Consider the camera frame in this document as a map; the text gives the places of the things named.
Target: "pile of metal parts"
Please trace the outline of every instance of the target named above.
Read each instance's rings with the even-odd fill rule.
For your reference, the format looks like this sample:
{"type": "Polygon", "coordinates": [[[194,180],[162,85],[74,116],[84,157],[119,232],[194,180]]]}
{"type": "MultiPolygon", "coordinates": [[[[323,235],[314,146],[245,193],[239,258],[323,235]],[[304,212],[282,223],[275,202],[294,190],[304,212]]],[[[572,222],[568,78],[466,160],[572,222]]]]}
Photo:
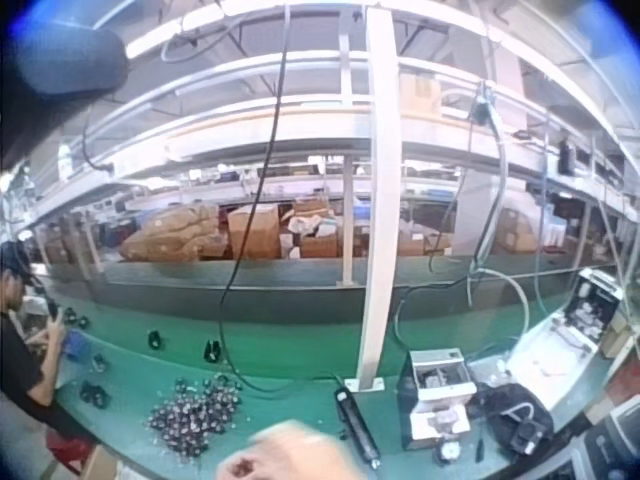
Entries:
{"type": "Polygon", "coordinates": [[[210,433],[235,428],[240,390],[241,385],[231,384],[224,375],[192,385],[179,378],[174,397],[153,407],[147,421],[147,427],[157,432],[154,443],[164,442],[183,459],[200,457],[209,448],[210,433]]]}

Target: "white machine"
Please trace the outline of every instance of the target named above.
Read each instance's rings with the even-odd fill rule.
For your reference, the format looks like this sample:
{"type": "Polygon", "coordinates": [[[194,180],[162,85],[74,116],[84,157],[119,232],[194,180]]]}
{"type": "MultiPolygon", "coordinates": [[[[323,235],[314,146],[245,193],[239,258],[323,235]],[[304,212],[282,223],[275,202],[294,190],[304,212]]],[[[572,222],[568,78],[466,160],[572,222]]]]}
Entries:
{"type": "Polygon", "coordinates": [[[551,410],[573,387],[598,351],[622,301],[610,275],[585,268],[573,296],[518,343],[507,369],[551,410]]]}
{"type": "Polygon", "coordinates": [[[471,429],[465,404],[476,391],[459,349],[409,352],[398,381],[403,447],[441,445],[454,460],[452,442],[471,429]]]}

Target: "blue container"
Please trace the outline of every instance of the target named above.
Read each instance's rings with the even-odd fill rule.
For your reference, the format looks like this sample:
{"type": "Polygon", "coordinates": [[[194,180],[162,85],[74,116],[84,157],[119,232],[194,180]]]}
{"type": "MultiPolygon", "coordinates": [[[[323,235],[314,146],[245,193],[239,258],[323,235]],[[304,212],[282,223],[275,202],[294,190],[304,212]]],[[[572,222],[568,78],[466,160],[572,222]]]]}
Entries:
{"type": "Polygon", "coordinates": [[[71,330],[67,333],[67,338],[65,338],[62,344],[62,352],[70,360],[77,362],[88,354],[89,342],[80,332],[71,330]]]}

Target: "red stool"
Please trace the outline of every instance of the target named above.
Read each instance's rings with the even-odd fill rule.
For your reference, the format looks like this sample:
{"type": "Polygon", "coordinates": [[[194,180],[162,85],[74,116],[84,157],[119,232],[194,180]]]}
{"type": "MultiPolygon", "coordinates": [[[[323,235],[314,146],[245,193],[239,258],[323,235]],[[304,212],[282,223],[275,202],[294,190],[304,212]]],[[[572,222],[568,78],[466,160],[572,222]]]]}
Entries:
{"type": "Polygon", "coordinates": [[[80,471],[71,465],[71,462],[80,462],[84,467],[93,451],[93,445],[90,443],[77,438],[66,439],[50,428],[47,428],[46,444],[54,458],[76,475],[80,475],[80,471]]]}

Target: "cardboard box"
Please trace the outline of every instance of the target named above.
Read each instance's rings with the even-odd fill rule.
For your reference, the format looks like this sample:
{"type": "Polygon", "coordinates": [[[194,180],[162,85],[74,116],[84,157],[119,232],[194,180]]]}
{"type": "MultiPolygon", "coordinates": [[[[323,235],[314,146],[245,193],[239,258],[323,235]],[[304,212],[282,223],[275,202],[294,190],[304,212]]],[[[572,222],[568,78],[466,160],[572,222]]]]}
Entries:
{"type": "Polygon", "coordinates": [[[324,237],[302,237],[300,239],[301,258],[335,258],[337,256],[337,234],[324,237]]]}
{"type": "Polygon", "coordinates": [[[329,201],[325,197],[297,198],[293,204],[293,212],[296,217],[321,217],[329,216],[329,201]]]}
{"type": "Polygon", "coordinates": [[[404,233],[398,235],[399,257],[421,257],[424,255],[425,239],[422,233],[404,233]]]}
{"type": "MultiPolygon", "coordinates": [[[[234,210],[228,215],[229,236],[233,258],[238,258],[242,238],[247,228],[251,205],[234,210]]],[[[244,251],[245,258],[280,258],[280,219],[277,205],[258,205],[244,251]]]]}
{"type": "Polygon", "coordinates": [[[620,313],[616,313],[602,337],[600,351],[605,358],[616,358],[631,337],[631,326],[620,313]]]}
{"type": "Polygon", "coordinates": [[[427,77],[401,73],[400,109],[441,115],[442,87],[440,82],[427,77]]]}
{"type": "Polygon", "coordinates": [[[533,233],[513,233],[504,228],[498,228],[496,242],[510,253],[534,253],[538,249],[533,233]]]}
{"type": "Polygon", "coordinates": [[[502,209],[498,220],[498,227],[515,234],[533,233],[529,217],[511,208],[502,209]]]}

